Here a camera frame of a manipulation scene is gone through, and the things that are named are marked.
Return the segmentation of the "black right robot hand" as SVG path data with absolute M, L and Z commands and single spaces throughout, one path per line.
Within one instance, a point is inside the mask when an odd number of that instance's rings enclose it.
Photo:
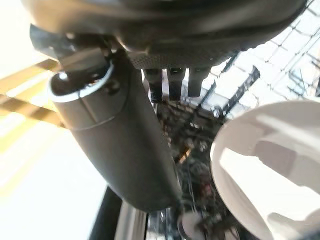
M 111 189 L 152 212 L 181 198 L 153 104 L 198 98 L 211 68 L 287 28 L 305 0 L 24 0 L 34 48 L 61 66 L 48 94 Z

